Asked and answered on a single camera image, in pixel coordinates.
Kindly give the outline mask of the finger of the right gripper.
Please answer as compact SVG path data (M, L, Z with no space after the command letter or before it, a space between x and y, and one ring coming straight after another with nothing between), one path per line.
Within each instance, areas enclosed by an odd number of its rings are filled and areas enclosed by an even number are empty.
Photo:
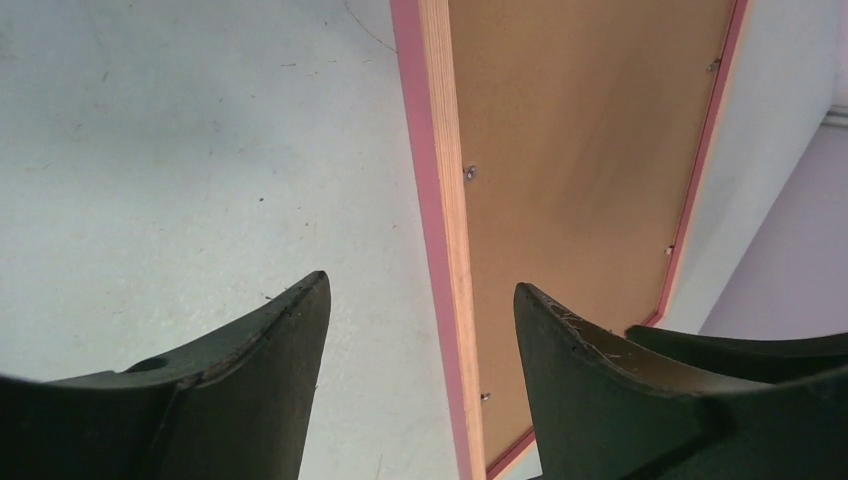
M778 384L847 365L847 335L749 340L632 326L625 337L643 348L713 373Z

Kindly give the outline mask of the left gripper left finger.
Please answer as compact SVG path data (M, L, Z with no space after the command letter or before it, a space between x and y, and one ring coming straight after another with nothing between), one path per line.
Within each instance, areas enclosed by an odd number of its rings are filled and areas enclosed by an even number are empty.
M295 479L331 312L326 273L122 372L1 380L5 479Z

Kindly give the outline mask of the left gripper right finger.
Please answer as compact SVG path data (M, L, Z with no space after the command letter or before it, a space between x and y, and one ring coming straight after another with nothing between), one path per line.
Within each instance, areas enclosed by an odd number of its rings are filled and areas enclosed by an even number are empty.
M847 365L778 384L702 370L519 284L514 316L547 479L843 479Z

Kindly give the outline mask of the brown backing board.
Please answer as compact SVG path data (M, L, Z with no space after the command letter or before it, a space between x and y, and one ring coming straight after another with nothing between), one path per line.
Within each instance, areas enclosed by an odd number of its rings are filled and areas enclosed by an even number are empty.
M453 1L484 463L530 431L518 283L622 332L653 317L730 1Z

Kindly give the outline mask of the pink wooden picture frame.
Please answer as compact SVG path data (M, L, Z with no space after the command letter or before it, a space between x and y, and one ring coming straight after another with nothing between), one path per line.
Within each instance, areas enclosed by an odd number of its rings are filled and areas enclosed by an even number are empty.
M484 463L482 395L474 323L470 244L460 140L451 15L453 1L395 1L391 5L400 76L424 229L451 424L460 476L505 479L535 445L527 435L492 466ZM683 278L684 259L694 238L694 219L708 158L727 104L739 37L750 5L734 8L722 63L697 150L669 270L653 317L665 320Z

